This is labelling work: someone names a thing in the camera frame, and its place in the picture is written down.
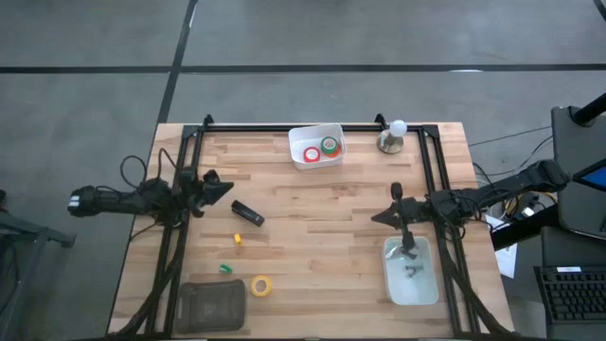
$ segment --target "small yellow object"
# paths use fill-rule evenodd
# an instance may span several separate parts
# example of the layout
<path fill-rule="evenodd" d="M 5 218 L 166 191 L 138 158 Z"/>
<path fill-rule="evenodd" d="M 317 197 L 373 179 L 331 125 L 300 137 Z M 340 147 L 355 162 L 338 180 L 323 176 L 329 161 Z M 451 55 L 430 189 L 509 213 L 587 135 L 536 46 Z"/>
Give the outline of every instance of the small yellow object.
<path fill-rule="evenodd" d="M 250 291 L 257 297 L 268 296 L 269 292 L 272 291 L 272 281 L 266 276 L 256 276 L 250 284 Z"/>

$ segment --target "black keyboard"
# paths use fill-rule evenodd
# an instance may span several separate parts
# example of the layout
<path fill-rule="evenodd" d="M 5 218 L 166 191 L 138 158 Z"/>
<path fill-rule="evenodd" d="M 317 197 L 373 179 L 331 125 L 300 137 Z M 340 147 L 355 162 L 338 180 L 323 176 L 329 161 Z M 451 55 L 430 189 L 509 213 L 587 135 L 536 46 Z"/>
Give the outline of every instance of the black keyboard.
<path fill-rule="evenodd" d="M 535 266 L 551 323 L 606 321 L 606 265 Z"/>

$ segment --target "white container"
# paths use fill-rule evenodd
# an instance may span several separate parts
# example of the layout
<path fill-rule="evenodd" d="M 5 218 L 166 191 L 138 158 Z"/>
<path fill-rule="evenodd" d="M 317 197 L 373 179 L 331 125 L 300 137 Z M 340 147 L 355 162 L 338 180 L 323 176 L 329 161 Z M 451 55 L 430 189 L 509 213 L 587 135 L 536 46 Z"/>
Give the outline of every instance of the white container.
<path fill-rule="evenodd" d="M 385 289 L 392 302 L 398 305 L 428 305 L 437 303 L 436 272 L 432 261 L 432 251 L 425 237 L 415 237 L 419 255 L 411 260 L 402 255 L 386 256 L 394 247 L 401 247 L 401 237 L 391 237 L 383 245 L 383 273 Z M 414 276 L 406 270 L 406 265 L 422 266 Z"/>
<path fill-rule="evenodd" d="M 328 157 L 320 152 L 319 161 L 310 163 L 305 162 L 303 159 L 303 152 L 309 147 L 315 147 L 321 151 L 322 139 L 327 136 L 334 137 L 339 142 L 339 145 L 341 146 L 339 155 L 336 157 Z M 348 152 L 348 147 L 345 144 L 345 136 L 343 135 L 343 128 L 337 123 L 293 128 L 288 132 L 288 141 L 291 145 L 291 158 L 293 159 L 294 166 L 302 171 L 340 165 L 343 163 L 343 158 Z"/>

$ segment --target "wooden table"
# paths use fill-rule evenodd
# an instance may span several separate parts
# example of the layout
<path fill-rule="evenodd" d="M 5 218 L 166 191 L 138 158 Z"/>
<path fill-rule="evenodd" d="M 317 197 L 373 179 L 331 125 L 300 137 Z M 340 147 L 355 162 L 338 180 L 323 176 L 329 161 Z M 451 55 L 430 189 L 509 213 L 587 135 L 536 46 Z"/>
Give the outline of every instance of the wooden table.
<path fill-rule="evenodd" d="M 161 124 L 151 152 L 150 177 L 157 172 L 160 148 L 176 158 L 182 124 Z M 461 123 L 439 123 L 442 148 L 453 188 L 475 188 L 475 175 Z M 427 192 L 419 141 L 407 134 L 401 153 L 381 153 L 376 133 L 346 133 L 348 155 L 339 167 L 297 170 L 285 133 L 205 133 L 199 173 L 214 169 L 235 186 L 202 219 L 191 219 L 181 282 L 256 275 L 273 282 L 267 297 L 248 294 L 246 322 L 236 332 L 207 332 L 196 337 L 422 337 L 452 335 L 441 277 L 436 236 L 431 224 L 413 224 L 433 249 L 439 301 L 428 306 L 397 306 L 383 283 L 381 250 L 393 228 L 370 221 L 390 203 L 389 185 L 401 182 L 404 196 Z M 429 148 L 437 188 L 439 176 Z M 173 170 L 163 164 L 162 177 Z M 238 199 L 265 217 L 261 228 L 232 213 Z M 151 223 L 137 218 L 134 232 Z M 152 288 L 161 227 L 130 243 L 116 296 L 110 332 L 122 327 Z M 241 233 L 242 246 L 233 235 Z M 508 303 L 489 231 L 468 224 L 463 241 L 472 287 L 487 308 L 512 330 Z M 227 264 L 232 275 L 219 274 Z M 461 319 L 465 308 L 458 295 Z M 161 302 L 158 326 L 164 321 Z"/>

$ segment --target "gray floor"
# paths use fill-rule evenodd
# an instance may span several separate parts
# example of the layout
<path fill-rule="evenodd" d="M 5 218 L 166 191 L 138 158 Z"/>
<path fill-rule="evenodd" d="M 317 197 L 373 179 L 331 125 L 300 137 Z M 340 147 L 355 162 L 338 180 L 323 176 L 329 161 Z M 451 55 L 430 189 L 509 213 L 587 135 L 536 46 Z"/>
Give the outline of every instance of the gray floor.
<path fill-rule="evenodd" d="M 186 7 L 187 0 L 5 0 L 0 66 L 170 65 Z M 184 64 L 604 63 L 605 34 L 590 0 L 205 0 Z M 551 107 L 595 98 L 605 76 L 182 75 L 169 122 L 200 122 L 205 114 L 224 122 L 368 121 L 383 113 L 463 121 L 474 143 L 549 125 Z M 167 78 L 0 75 L 0 188 L 9 209 L 78 233 L 73 249 L 46 250 L 25 339 L 104 334 L 132 218 L 72 218 L 66 198 L 86 184 L 123 188 L 119 162 L 131 153 L 147 157 Z M 472 156 L 488 172 L 513 169 L 548 135 L 481 144 Z M 528 248 L 519 268 L 536 255 Z M 526 279 L 506 281 L 514 322 L 523 334 L 542 335 L 541 305 L 529 301 Z"/>

